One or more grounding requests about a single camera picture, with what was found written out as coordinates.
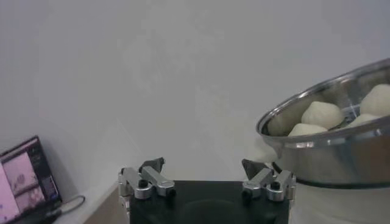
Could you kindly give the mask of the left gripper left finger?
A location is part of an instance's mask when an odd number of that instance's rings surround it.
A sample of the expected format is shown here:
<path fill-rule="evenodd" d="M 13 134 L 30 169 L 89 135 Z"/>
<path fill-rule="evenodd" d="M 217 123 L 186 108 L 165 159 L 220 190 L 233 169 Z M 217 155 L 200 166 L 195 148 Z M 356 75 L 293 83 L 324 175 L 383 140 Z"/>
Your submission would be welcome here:
<path fill-rule="evenodd" d="M 127 198 L 133 195 L 138 200 L 147 200 L 156 192 L 161 197 L 175 197 L 175 182 L 161 174 L 164 164 L 165 159 L 159 157 L 145 161 L 138 169 L 122 168 L 118 174 L 119 196 Z"/>

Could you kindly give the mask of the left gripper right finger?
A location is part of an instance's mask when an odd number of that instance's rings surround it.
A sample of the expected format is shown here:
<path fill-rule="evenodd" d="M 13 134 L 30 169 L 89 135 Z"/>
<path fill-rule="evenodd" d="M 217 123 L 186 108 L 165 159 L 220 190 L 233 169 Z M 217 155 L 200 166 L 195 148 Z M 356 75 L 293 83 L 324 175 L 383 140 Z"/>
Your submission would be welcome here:
<path fill-rule="evenodd" d="M 296 194 L 296 176 L 288 171 L 276 172 L 264 163 L 242 159 L 241 164 L 248 177 L 243 182 L 243 201 L 252 201 L 265 194 L 270 201 L 293 201 Z"/>

